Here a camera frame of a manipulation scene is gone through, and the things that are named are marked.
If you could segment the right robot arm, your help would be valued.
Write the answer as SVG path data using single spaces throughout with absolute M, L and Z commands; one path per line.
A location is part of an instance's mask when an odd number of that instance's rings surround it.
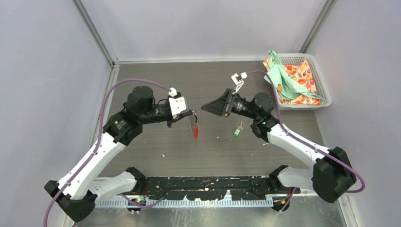
M 201 109 L 219 117 L 230 114 L 252 119 L 253 134 L 275 146 L 289 152 L 308 169 L 296 169 L 280 166 L 270 177 L 270 189 L 282 194 L 289 187 L 313 190 L 321 199 L 334 203 L 357 181 L 357 174 L 352 169 L 346 151 L 340 147 L 329 149 L 315 144 L 296 134 L 275 118 L 272 98 L 266 93 L 257 93 L 247 101 L 232 89 L 227 89 L 222 96 L 201 106 Z

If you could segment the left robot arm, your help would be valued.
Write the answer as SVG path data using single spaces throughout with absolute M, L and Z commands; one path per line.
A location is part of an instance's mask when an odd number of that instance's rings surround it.
M 192 114 L 186 99 L 175 89 L 160 104 L 156 103 L 150 87 L 135 87 L 123 103 L 123 109 L 109 118 L 101 130 L 101 137 L 76 166 L 60 180 L 49 181 L 44 189 L 74 222 L 81 222 L 96 205 L 115 195 L 125 192 L 141 195 L 147 178 L 134 167 L 101 183 L 96 183 L 95 179 L 142 133 L 143 125 L 166 122 L 171 127 L 174 122 Z

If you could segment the red handled metal keyring holder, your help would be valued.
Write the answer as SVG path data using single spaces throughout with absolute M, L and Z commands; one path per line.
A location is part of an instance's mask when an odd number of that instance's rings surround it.
M 192 133 L 193 138 L 194 138 L 194 139 L 197 139 L 197 138 L 198 138 L 198 134 L 199 134 L 198 123 L 193 124 L 193 123 L 191 122 L 191 116 L 189 116 L 189 128 L 190 128 L 190 131 L 191 131 L 191 133 Z

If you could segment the key with green tag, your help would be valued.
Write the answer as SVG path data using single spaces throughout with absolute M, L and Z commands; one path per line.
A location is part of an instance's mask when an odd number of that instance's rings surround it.
M 238 137 L 239 134 L 242 132 L 242 130 L 244 129 L 244 122 L 241 121 L 240 124 L 236 127 L 235 131 L 234 131 L 234 136 Z

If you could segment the key with black tag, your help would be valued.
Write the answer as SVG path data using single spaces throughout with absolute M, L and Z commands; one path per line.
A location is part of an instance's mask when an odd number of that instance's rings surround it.
M 196 124 L 198 122 L 198 117 L 195 111 L 192 111 L 192 115 L 191 115 L 191 122 L 193 124 Z

